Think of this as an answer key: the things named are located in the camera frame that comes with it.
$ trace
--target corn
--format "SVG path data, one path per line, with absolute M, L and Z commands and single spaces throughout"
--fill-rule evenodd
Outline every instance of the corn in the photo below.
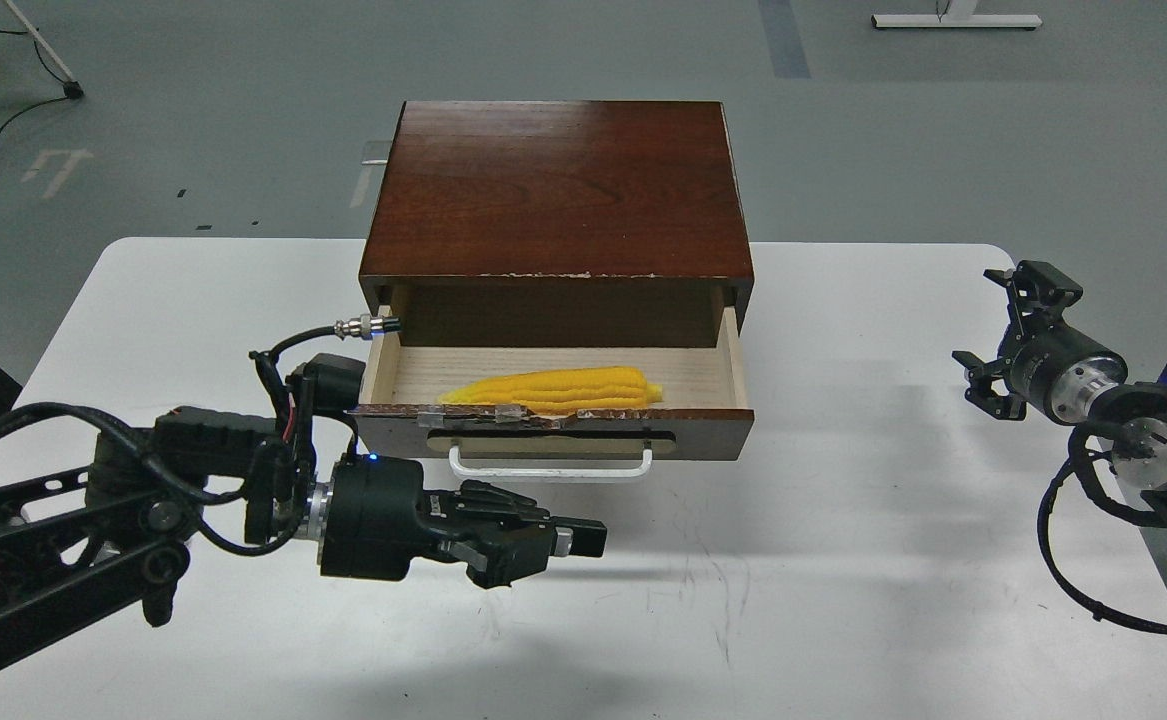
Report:
M 593 407 L 650 407 L 662 386 L 629 366 L 541 370 L 501 375 L 442 394 L 442 405 L 524 405 L 539 415 L 567 415 Z

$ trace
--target wooden box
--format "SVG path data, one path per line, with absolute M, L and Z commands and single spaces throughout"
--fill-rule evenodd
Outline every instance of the wooden box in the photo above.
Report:
M 752 254 L 717 102 L 406 102 L 359 281 L 404 331 L 355 410 L 405 457 L 733 460 Z M 436 405 L 490 375 L 635 365 L 649 410 Z

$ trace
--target white table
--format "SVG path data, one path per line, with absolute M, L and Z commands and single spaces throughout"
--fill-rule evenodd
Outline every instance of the white table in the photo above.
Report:
M 104 252 L 22 401 L 149 424 L 267 413 L 245 352 L 362 309 L 362 242 L 127 238 Z M 1036 551 L 1067 433 L 962 400 L 953 348 L 994 351 L 990 246 L 753 246 L 743 348 L 757 422 L 738 462 L 656 462 L 628 485 L 513 485 L 610 527 L 600 560 L 485 592 L 415 561 L 326 579 L 294 541 L 196 539 L 169 625 L 132 606 L 0 671 L 0 716 L 1167 716 L 1167 638 L 1096 624 Z M 349 341 L 310 343 L 291 363 Z M 68 421 L 0 445 L 0 483 L 84 464 Z M 322 427 L 328 469 L 344 439 Z M 443 461 L 431 485 L 453 487 Z M 240 510 L 208 515 L 239 533 Z M 1167 620 L 1139 533 L 1077 488 L 1060 564 Z

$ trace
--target metal connector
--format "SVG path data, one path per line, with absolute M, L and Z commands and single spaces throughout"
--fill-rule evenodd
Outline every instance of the metal connector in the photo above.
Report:
M 312 483 L 312 496 L 307 501 L 307 512 L 303 512 L 303 523 L 299 525 L 294 537 L 310 539 L 310 541 L 324 540 L 326 523 L 330 519 L 330 499 L 334 492 L 333 483 Z
M 396 315 L 386 315 L 383 319 L 378 319 L 372 314 L 365 313 L 364 315 L 356 316 L 356 319 L 336 320 L 335 322 L 335 334 L 338 336 L 338 340 L 344 337 L 371 340 L 372 337 L 382 336 L 382 334 L 400 331 L 401 320 Z

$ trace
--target drawer handle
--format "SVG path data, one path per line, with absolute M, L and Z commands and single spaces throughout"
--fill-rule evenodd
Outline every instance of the drawer handle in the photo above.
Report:
M 647 442 L 641 452 L 641 464 L 635 468 L 469 468 L 459 455 L 459 442 L 450 443 L 450 469 L 460 478 L 545 478 L 557 482 L 576 483 L 587 480 L 600 482 L 624 482 L 650 471 L 655 464 L 655 450 Z

